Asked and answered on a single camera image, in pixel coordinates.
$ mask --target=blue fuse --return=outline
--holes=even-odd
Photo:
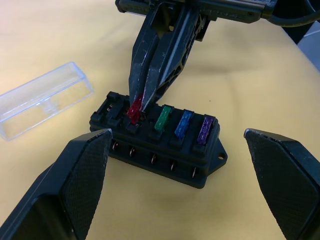
[[[192,111],[188,111],[188,110],[184,111],[182,118],[180,119],[180,122],[174,131],[174,134],[176,135],[176,137],[178,139],[184,138],[186,131],[189,127],[189,120],[190,120],[192,114],[193,114]]]

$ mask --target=blade fuse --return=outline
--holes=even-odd
[[[174,131],[174,134],[176,135],[176,137],[178,139],[184,138],[186,131],[189,127],[189,120],[190,120],[192,114],[193,113],[191,111],[188,111],[188,110],[184,111],[182,118]]]
[[[171,111],[171,107],[169,106],[164,106],[163,107],[163,110],[158,118],[158,120],[156,121],[156,124],[154,126],[154,129],[161,133],[163,132],[163,130],[165,129],[165,126],[166,126],[166,123],[168,121],[168,118],[169,118],[169,114],[170,114],[170,111]]]
[[[128,112],[126,113],[132,124],[136,124],[140,117],[140,109],[142,104],[143,94],[139,95],[133,102],[132,106],[129,108]]]
[[[199,132],[198,138],[197,138],[197,143],[201,145],[205,145],[207,143],[207,137],[210,132],[210,127],[212,123],[214,122],[214,117],[212,116],[206,116],[204,118],[201,130]]]

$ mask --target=mounting hole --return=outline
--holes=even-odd
[[[226,158],[226,155],[225,155],[223,152],[220,152],[220,153],[218,154],[218,159],[223,160],[223,159],[225,159],[225,158]]]

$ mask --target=purple fuse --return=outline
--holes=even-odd
[[[214,122],[214,117],[212,116],[206,116],[204,118],[201,130],[199,132],[197,143],[201,145],[205,145],[207,143],[207,137],[209,135],[211,124]]]

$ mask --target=metal terminal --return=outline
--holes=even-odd
[[[133,157],[136,153],[136,149],[134,147],[131,148],[130,150],[130,157]]]
[[[175,168],[176,168],[176,162],[173,161],[172,165],[171,165],[171,172],[173,172],[175,170]]]
[[[153,154],[152,158],[151,158],[151,164],[155,164],[157,161],[157,156],[155,154]]]
[[[114,142],[114,144],[112,145],[112,150],[115,151],[116,148],[119,146],[118,142]]]
[[[196,171],[197,171],[197,168],[195,167],[195,168],[193,169],[193,173],[192,173],[192,178],[193,178],[193,179],[195,178]]]

